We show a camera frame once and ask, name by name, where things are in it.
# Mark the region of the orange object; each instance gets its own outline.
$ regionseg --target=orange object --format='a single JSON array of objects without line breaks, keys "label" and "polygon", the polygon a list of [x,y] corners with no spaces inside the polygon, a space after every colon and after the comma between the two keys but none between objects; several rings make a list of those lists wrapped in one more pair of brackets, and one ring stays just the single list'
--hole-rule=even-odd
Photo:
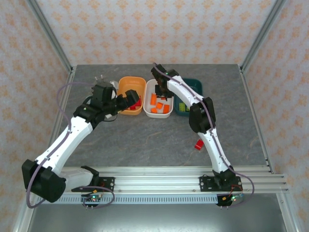
[{"label": "orange object", "polygon": [[141,77],[136,76],[125,76],[119,81],[119,89],[117,91],[117,95],[122,94],[124,97],[126,96],[126,91],[135,90],[137,94],[140,96],[140,106],[135,105],[131,109],[126,109],[121,111],[120,113],[123,115],[138,115],[142,110],[142,105],[144,102],[144,93],[146,89],[146,81]]},{"label": "orange object", "polygon": [[163,113],[167,114],[169,112],[169,105],[164,105]]},{"label": "orange object", "polygon": [[156,94],[152,93],[151,94],[150,105],[155,105],[155,104],[156,104]]},{"label": "orange object", "polygon": [[157,108],[157,109],[161,110],[162,107],[163,107],[163,103],[158,102],[158,103],[156,104],[156,108]]},{"label": "orange object", "polygon": [[154,114],[156,114],[156,113],[158,113],[158,111],[157,111],[157,109],[156,108],[151,108],[151,113],[154,113]]}]

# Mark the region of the floral wallpaper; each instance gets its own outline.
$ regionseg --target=floral wallpaper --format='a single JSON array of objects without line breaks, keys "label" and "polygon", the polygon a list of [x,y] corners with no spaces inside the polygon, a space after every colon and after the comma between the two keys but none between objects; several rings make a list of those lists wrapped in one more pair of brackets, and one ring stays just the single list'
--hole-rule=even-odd
[{"label": "floral wallpaper", "polygon": [[309,1],[287,0],[246,79],[274,168],[309,231]]},{"label": "floral wallpaper", "polygon": [[72,65],[241,64],[275,0],[38,0]]},{"label": "floral wallpaper", "polygon": [[21,165],[48,146],[67,72],[25,0],[0,1],[0,231],[10,232],[25,188]]}]

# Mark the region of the purple cable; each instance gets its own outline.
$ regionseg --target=purple cable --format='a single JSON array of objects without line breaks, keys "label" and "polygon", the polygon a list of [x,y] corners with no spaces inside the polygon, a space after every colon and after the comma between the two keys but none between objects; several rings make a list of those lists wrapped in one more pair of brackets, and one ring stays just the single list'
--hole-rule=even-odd
[{"label": "purple cable", "polygon": [[[108,203],[106,203],[106,204],[102,204],[102,205],[100,205],[100,206],[96,206],[96,207],[94,207],[94,208],[92,208],[92,209],[100,209],[100,208],[103,208],[103,207],[106,207],[106,206],[109,206],[111,203],[113,203],[114,201],[115,201],[115,194],[114,194],[114,192],[113,191],[111,191],[110,189],[108,189],[108,188],[105,188],[105,187],[99,187],[99,186],[81,186],[81,187],[79,187],[80,189],[94,189],[94,188],[96,188],[96,189],[102,189],[102,190],[105,190],[105,191],[108,191],[108,192],[110,192],[111,194],[112,194],[112,200],[110,201],[110,202],[108,202]],[[92,196],[89,196],[89,197],[85,197],[84,198],[84,200],[83,200],[83,206],[85,207],[85,208],[87,208],[88,206],[85,204],[85,202],[86,202],[86,200],[88,200],[88,199],[90,199],[90,198],[92,198]]]},{"label": "purple cable", "polygon": [[56,98],[56,101],[57,101],[57,105],[58,105],[58,108],[59,108],[59,111],[63,114],[64,118],[66,119],[66,121],[68,122],[68,131],[66,133],[66,135],[64,136],[64,138],[61,140],[61,142],[46,156],[46,158],[39,164],[39,166],[35,169],[30,181],[29,181],[29,184],[28,184],[28,187],[27,187],[27,194],[26,194],[26,202],[27,202],[27,206],[30,208],[30,209],[33,209],[33,208],[36,208],[38,207],[40,204],[42,204],[45,200],[41,200],[39,203],[35,204],[35,205],[31,205],[30,203],[30,190],[31,190],[31,187],[32,187],[32,184],[33,184],[33,181],[35,179],[35,177],[37,176],[40,168],[44,165],[44,163],[57,151],[57,149],[59,147],[61,147],[61,145],[63,145],[63,143],[66,141],[66,139],[68,138],[69,134],[70,134],[70,131],[71,131],[71,121],[69,119],[69,117],[66,115],[66,113],[61,109],[61,106],[60,106],[60,103],[59,103],[59,95],[60,95],[60,92],[67,86],[71,86],[71,85],[84,85],[84,86],[93,86],[93,84],[90,84],[90,83],[85,83],[85,82],[71,82],[71,83],[67,83],[65,85],[63,85],[58,91],[57,91],[57,98]]},{"label": "purple cable", "polygon": [[213,130],[214,128],[213,128],[213,124],[212,124],[212,121],[211,121],[211,116],[210,116],[210,114],[209,114],[209,112],[208,112],[208,109],[207,109],[205,103],[203,102],[203,100],[199,99],[199,98],[195,95],[195,93],[192,91],[191,88],[187,87],[186,85],[183,85],[180,81],[175,80],[175,79],[173,79],[172,77],[170,77],[170,76],[168,76],[167,74],[165,74],[164,72],[160,71],[160,70],[156,67],[156,66],[157,66],[156,63],[153,63],[153,65],[154,65],[154,69],[157,70],[161,75],[163,75],[163,76],[167,77],[168,79],[170,79],[170,80],[176,82],[177,84],[183,86],[186,90],[188,90],[188,91],[191,93],[191,95],[192,95],[193,97],[195,97],[195,98],[202,104],[202,106],[203,106],[203,108],[204,108],[204,110],[205,110],[205,112],[206,112],[206,114],[207,114],[207,118],[208,118],[208,121],[209,121],[209,123],[210,123],[210,126],[211,126],[211,130],[210,130],[211,136],[212,136],[212,138],[213,138],[213,140],[214,140],[214,142],[215,142],[215,144],[216,144],[216,147],[217,147],[218,152],[219,152],[219,154],[220,154],[220,158],[222,159],[223,163],[226,165],[226,167],[227,167],[231,172],[233,172],[233,173],[236,174],[236,175],[245,177],[245,178],[248,179],[248,180],[250,181],[250,183],[252,184],[252,192],[251,192],[249,198],[248,198],[247,200],[245,200],[245,201],[242,201],[242,202],[239,203],[239,204],[236,204],[236,205],[233,205],[233,206],[230,206],[230,207],[235,207],[235,206],[238,206],[238,205],[240,205],[240,204],[242,204],[242,203],[244,203],[244,202],[247,202],[247,201],[253,196],[253,194],[254,194],[254,183],[253,183],[253,181],[252,181],[248,176],[246,176],[246,175],[244,175],[244,174],[240,174],[240,173],[238,173],[238,172],[235,172],[235,171],[226,163],[226,161],[223,159],[222,153],[221,153],[221,151],[220,151],[220,149],[219,149],[219,145],[217,144],[217,141],[216,141],[216,139],[215,139],[215,137],[214,137],[214,135],[213,135],[213,133],[212,133],[212,130]]}]

